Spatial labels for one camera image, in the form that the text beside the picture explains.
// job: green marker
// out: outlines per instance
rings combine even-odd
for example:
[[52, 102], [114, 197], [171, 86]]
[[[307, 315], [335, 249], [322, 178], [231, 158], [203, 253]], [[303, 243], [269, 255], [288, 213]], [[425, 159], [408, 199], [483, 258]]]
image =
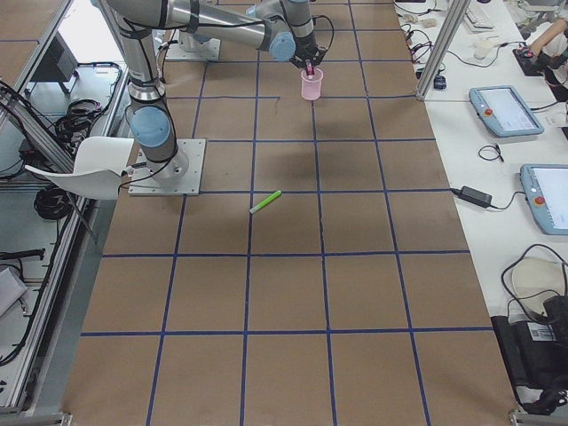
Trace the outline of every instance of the green marker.
[[276, 191], [275, 193], [271, 193], [268, 197], [266, 197], [264, 200], [260, 201], [255, 207], [253, 207], [252, 209], [250, 209], [250, 214], [254, 215], [255, 213], [257, 213], [260, 209], [263, 209], [264, 207], [266, 207], [268, 204], [270, 204], [271, 202], [273, 202], [274, 200], [276, 200], [278, 197], [280, 197], [282, 195], [282, 191]]

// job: tablet screen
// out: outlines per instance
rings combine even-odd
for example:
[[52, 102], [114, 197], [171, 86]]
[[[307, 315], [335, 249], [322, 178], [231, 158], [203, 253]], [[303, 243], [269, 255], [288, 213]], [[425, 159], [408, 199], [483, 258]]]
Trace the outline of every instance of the tablet screen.
[[536, 123], [510, 89], [488, 89], [479, 93], [505, 131], [537, 129]]
[[556, 229], [568, 229], [568, 169], [533, 169]]

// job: white keyboard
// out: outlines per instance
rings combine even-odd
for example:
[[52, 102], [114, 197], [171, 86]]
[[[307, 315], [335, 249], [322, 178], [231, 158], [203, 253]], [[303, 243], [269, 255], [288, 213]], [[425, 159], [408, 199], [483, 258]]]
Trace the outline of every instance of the white keyboard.
[[484, 31], [491, 31], [495, 28], [487, 13], [476, 0], [469, 2], [468, 10], [465, 12], [463, 21], [467, 24], [469, 29], [474, 33], [482, 33]]

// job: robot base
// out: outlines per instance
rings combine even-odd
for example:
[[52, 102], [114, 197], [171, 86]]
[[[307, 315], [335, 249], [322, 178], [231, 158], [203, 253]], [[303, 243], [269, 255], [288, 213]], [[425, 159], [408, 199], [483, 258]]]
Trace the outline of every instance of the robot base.
[[184, 51], [177, 44], [172, 44], [168, 48], [168, 56], [166, 60], [188, 60], [194, 62], [218, 62], [219, 52], [221, 51], [221, 40], [216, 38], [210, 39], [200, 45], [195, 51]]
[[[175, 185], [164, 187], [156, 182], [146, 168], [135, 169], [132, 180], [144, 179], [129, 186], [128, 192], [132, 196], [163, 196], [163, 195], [199, 195], [203, 159], [205, 158], [205, 139], [178, 139], [177, 145], [189, 159], [189, 169]], [[146, 156], [140, 150], [137, 162], [145, 162]]]

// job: pink cup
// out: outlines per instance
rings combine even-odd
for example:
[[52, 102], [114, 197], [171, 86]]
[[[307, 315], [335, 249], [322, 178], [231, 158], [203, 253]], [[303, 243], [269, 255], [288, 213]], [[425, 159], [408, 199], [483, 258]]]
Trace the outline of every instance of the pink cup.
[[321, 95], [323, 71], [319, 68], [314, 68], [313, 75], [307, 75], [305, 69], [303, 69], [300, 76], [302, 76], [302, 98], [306, 100], [318, 99]]

